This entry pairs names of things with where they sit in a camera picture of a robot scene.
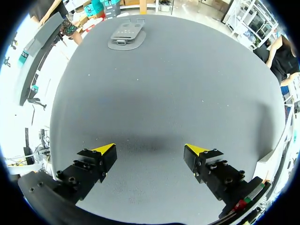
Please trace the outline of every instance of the cardboard box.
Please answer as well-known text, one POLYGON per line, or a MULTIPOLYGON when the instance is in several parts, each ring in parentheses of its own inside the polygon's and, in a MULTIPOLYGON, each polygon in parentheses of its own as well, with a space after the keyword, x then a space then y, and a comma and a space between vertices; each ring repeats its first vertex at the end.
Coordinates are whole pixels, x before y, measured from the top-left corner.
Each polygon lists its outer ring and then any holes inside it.
MULTIPOLYGON (((146 0, 147 4, 151 4, 154 3, 155 0, 146 0)), ((124 0, 125 2, 125 6, 133 6, 133 5, 139 5, 140 4, 140 0, 124 0)))
POLYGON ((139 5, 140 0, 124 0, 125 6, 139 5))
POLYGON ((100 18, 100 17, 102 17, 103 19, 105 18, 104 10, 97 13, 96 15, 89 16, 89 19, 91 19, 91 18, 97 19, 97 18, 100 18))
POLYGON ((83 4, 84 11, 88 17, 96 15, 103 11, 103 5, 100 0, 89 0, 83 4))
POLYGON ((87 15, 82 15, 82 16, 80 16, 79 21, 74 23, 74 25, 78 28, 82 27, 88 20, 89 20, 89 18, 87 15))

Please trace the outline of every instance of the bolt head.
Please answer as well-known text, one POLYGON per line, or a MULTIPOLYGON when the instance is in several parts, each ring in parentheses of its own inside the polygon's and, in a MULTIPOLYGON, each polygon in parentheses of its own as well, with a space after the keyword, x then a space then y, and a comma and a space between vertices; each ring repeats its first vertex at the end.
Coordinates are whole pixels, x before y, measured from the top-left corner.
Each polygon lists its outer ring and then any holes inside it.
POLYGON ((84 167, 84 168, 90 168, 90 165, 89 165, 88 163, 85 163, 85 164, 83 165, 83 167, 84 167))
POLYGON ((225 179, 225 184, 229 184, 229 183, 231 183, 232 181, 233 181, 232 178, 227 177, 227 178, 225 179))
POLYGON ((216 169, 216 167, 217 167, 217 164, 211 164, 211 165, 210 165, 210 169, 211 169, 211 170, 216 169))
POLYGON ((75 177, 70 177, 69 178, 69 182, 74 182, 75 181, 75 177))

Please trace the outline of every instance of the person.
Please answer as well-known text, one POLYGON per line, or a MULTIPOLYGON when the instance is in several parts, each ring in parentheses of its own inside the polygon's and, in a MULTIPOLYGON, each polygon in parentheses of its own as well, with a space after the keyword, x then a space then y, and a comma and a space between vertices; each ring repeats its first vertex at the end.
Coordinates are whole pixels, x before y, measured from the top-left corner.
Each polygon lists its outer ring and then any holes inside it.
POLYGON ((273 72, 280 86, 287 86, 299 75, 299 64, 295 47, 284 36, 280 36, 268 51, 260 47, 253 51, 273 72))
POLYGON ((37 0, 33 8, 29 11, 31 19, 42 26, 52 15, 59 12, 64 19, 60 32, 63 35, 71 37, 76 44, 80 45, 83 41, 80 33, 77 32, 77 27, 74 26, 66 17, 68 11, 66 10, 62 0, 37 0))

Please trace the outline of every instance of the screw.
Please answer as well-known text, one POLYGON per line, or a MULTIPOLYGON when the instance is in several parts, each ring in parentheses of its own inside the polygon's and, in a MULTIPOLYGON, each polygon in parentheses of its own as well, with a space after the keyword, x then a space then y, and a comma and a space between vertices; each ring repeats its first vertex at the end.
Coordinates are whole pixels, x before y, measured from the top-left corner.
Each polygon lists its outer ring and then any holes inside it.
POLYGON ((227 177, 227 178, 225 179, 225 184, 229 184, 229 183, 231 183, 232 181, 233 181, 232 178, 227 177))
POLYGON ((61 176, 61 175, 62 175, 62 171, 61 171, 61 170, 58 170, 58 171, 56 172, 56 176, 59 177, 59 176, 61 176))
POLYGON ((216 169, 216 167, 217 167, 217 164, 211 164, 211 165, 210 165, 210 169, 211 169, 211 170, 216 169))
POLYGON ((76 184, 75 177, 70 177, 69 182, 72 183, 72 184, 76 184))
POLYGON ((89 168, 90 168, 90 165, 89 165, 88 163, 85 163, 85 164, 83 165, 83 167, 89 169, 89 168))

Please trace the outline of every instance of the gray mat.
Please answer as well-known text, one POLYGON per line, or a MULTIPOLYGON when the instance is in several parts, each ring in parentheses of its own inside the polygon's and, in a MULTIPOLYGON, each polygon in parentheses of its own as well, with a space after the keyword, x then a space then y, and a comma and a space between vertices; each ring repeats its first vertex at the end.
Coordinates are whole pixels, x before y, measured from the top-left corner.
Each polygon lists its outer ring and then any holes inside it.
POLYGON ((82 148, 116 143, 118 160, 77 205, 126 222, 207 224, 225 206, 183 161, 184 144, 218 148, 249 181, 285 125, 276 77, 230 37, 196 22, 145 18, 143 44, 114 51, 122 19, 85 37, 60 81, 51 117, 55 170, 82 148))

